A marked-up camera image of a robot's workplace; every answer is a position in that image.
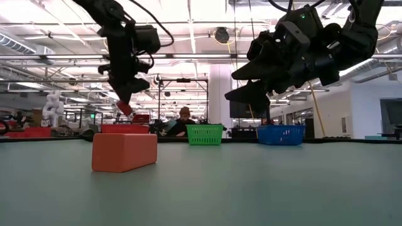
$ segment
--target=white pillar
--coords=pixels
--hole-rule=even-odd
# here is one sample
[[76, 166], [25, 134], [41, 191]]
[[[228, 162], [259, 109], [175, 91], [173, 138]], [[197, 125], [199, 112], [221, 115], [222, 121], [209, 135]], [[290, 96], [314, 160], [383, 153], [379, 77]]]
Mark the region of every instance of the white pillar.
[[232, 90], [232, 66], [211, 65], [209, 71], [209, 106], [208, 117], [211, 124], [222, 123], [226, 128], [232, 127], [229, 101], [225, 94]]

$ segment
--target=white robot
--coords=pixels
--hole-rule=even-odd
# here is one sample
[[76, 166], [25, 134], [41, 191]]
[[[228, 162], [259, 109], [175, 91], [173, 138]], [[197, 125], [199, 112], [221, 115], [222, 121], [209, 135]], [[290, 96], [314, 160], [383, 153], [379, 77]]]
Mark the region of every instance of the white robot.
[[46, 96], [46, 105], [42, 111], [42, 127], [58, 126], [58, 118], [59, 116], [63, 115], [64, 112], [64, 104], [63, 102], [59, 101], [61, 95], [61, 91], [59, 90], [52, 90]]

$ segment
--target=plastic basket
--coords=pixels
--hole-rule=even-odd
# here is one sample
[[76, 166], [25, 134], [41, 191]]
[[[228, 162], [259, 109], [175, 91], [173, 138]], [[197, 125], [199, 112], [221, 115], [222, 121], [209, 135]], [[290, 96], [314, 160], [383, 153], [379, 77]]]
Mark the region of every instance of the plastic basket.
[[223, 125], [187, 125], [190, 145], [220, 145]]
[[259, 126], [258, 142], [269, 145], [299, 145], [306, 126]]
[[103, 124], [102, 133], [119, 133], [119, 134], [147, 134], [148, 126], [139, 126], [132, 124]]

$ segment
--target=foam block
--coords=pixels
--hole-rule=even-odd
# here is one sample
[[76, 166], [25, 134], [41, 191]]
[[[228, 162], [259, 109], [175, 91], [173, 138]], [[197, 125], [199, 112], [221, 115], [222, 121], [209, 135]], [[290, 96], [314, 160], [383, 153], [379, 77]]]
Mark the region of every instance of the foam block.
[[122, 173], [156, 163], [156, 134], [95, 134], [92, 170]]

